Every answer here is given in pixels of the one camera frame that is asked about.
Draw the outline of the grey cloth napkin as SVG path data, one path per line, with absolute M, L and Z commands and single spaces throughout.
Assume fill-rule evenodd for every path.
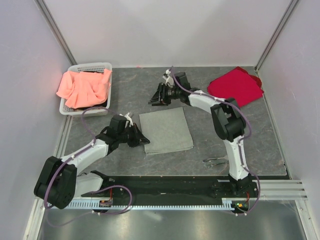
M 190 150 L 194 142 L 182 107 L 139 115 L 142 134 L 150 141 L 144 146 L 148 155 Z

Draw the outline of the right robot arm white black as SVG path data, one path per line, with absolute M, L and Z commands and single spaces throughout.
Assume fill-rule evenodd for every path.
M 165 82 L 158 84 L 149 105 L 168 106 L 172 100 L 199 108 L 211 114 L 216 135 L 223 140 L 229 161 L 229 176 L 234 179 L 229 184 L 229 191 L 235 197 L 247 191 L 243 181 L 249 175 L 246 163 L 244 138 L 248 120 L 241 112 L 234 98 L 219 98 L 209 95 L 198 88 L 192 88 L 185 72 L 172 73 L 165 71 L 162 78 Z

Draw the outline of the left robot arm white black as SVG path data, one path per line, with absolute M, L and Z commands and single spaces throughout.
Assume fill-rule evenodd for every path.
M 128 115 L 114 115 L 93 140 L 76 152 L 57 158 L 49 157 L 40 172 L 33 193 L 44 200 L 45 206 L 64 209 L 74 197 L 94 192 L 99 197 L 106 196 L 110 185 L 97 173 L 79 176 L 95 161 L 110 155 L 120 144 L 131 148 L 147 145 L 145 137 L 136 123 Z

